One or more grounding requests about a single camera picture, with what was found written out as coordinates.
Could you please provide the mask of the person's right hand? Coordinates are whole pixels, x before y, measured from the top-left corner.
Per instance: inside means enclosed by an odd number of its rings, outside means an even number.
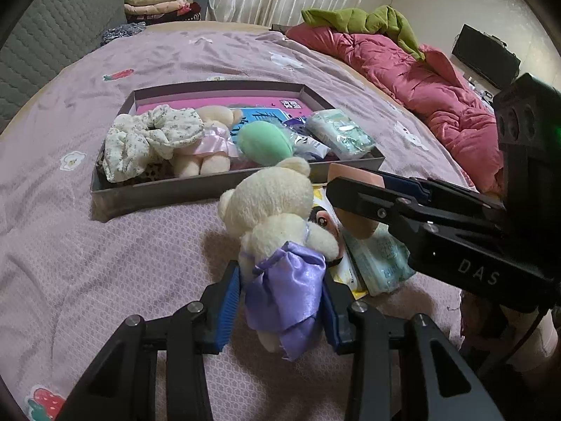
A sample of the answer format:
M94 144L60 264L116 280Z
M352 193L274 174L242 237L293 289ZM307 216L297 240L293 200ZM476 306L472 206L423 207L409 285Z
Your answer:
M551 312L522 314L467 292L461 293L460 312L461 353L476 372L504 363L522 374L544 374L558 358Z

